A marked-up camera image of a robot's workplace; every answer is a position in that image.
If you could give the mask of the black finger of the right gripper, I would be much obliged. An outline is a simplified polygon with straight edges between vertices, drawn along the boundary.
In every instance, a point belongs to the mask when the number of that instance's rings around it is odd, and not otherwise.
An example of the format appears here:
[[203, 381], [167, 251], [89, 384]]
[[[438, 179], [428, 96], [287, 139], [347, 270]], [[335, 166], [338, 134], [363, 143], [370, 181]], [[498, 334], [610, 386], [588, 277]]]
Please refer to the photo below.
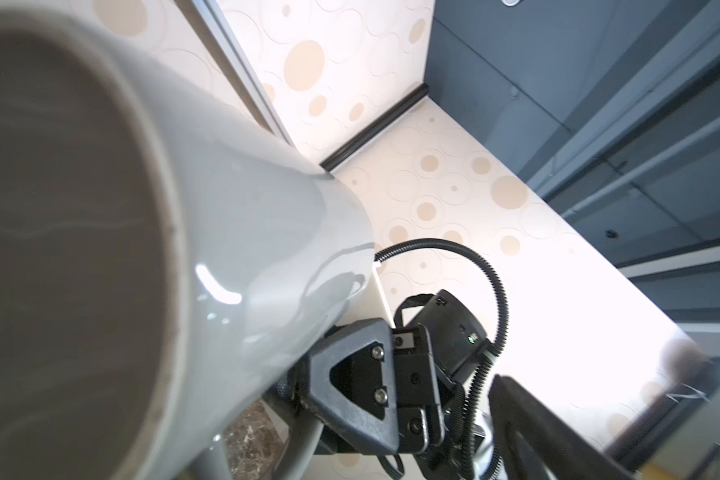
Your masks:
[[338, 327], [296, 367], [300, 403], [352, 450], [399, 448], [392, 330], [381, 318]]

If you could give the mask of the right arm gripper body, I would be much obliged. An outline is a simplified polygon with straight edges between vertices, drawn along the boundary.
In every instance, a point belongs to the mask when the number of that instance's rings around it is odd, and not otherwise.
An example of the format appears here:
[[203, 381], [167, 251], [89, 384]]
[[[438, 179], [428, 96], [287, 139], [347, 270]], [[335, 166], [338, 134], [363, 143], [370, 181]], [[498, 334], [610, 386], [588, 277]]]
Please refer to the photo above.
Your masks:
[[398, 451], [419, 462], [451, 462], [466, 430], [465, 383], [486, 332], [445, 289], [407, 298], [394, 322]]

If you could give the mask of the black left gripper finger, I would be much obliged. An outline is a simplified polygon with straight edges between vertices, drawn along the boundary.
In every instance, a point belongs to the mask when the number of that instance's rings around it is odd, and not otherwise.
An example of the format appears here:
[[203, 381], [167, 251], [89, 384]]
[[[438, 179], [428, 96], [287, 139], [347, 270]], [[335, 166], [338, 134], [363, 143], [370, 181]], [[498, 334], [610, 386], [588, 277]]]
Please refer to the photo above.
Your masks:
[[494, 377], [488, 403], [494, 444], [510, 479], [631, 479], [508, 376]]

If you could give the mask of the tall grey mug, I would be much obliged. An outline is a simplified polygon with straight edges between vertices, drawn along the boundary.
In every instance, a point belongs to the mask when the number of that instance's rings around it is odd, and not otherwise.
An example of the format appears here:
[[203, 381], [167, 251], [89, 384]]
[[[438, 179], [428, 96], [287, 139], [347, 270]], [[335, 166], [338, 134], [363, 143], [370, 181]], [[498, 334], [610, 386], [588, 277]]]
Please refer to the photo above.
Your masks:
[[0, 7], [0, 479], [171, 479], [371, 276], [355, 195], [108, 32]]

